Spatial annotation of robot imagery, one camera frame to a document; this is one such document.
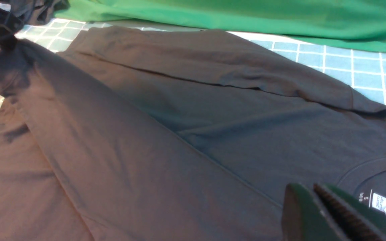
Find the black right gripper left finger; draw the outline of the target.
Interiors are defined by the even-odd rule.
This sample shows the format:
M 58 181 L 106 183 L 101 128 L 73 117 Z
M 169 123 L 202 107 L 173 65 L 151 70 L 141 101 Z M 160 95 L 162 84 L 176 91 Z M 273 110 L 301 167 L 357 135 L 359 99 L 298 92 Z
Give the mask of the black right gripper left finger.
M 281 218 L 283 241 L 348 241 L 319 197 L 301 184 L 285 188 Z

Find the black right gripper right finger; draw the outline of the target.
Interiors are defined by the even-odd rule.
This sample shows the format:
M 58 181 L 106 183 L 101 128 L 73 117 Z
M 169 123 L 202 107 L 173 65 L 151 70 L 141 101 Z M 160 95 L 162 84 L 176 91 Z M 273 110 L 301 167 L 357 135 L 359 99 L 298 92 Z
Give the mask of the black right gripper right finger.
M 386 241 L 386 216 L 331 185 L 314 184 L 327 211 L 352 241 Z

